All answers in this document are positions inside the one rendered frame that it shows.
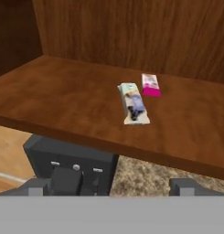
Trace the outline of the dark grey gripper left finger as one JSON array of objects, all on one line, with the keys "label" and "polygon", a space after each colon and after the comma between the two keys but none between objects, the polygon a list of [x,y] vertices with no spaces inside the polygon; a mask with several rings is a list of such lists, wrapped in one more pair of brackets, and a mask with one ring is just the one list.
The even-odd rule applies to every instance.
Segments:
[{"label": "dark grey gripper left finger", "polygon": [[20,187],[1,192],[0,196],[43,197],[48,196],[50,190],[49,178],[31,178]]}]

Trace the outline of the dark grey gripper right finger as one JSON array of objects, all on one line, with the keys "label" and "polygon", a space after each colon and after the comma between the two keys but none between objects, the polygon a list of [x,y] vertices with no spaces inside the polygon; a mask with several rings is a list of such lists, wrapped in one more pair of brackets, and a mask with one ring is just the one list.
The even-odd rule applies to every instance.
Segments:
[{"label": "dark grey gripper right finger", "polygon": [[208,189],[191,178],[171,178],[169,180],[170,196],[224,196],[224,193]]}]

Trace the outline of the white and blue snack bar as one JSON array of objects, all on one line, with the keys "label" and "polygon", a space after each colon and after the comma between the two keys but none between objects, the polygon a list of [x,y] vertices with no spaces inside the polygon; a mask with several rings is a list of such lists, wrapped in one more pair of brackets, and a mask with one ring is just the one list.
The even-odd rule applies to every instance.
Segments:
[{"label": "white and blue snack bar", "polygon": [[118,86],[121,94],[125,125],[149,124],[150,119],[144,106],[142,96],[135,83],[124,82]]}]

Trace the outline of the brown wooden cabinet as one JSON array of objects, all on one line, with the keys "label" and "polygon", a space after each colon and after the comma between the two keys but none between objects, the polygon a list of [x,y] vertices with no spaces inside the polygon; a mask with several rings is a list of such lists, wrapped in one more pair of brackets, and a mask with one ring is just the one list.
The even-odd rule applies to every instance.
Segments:
[{"label": "brown wooden cabinet", "polygon": [[0,125],[224,179],[224,0],[0,0]]}]

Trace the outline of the pink and white snack bar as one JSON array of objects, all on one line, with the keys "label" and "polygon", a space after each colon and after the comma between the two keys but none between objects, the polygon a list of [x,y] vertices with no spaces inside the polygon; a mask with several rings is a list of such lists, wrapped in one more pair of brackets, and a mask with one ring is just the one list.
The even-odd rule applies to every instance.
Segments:
[{"label": "pink and white snack bar", "polygon": [[142,74],[143,95],[160,97],[161,91],[156,75]]}]

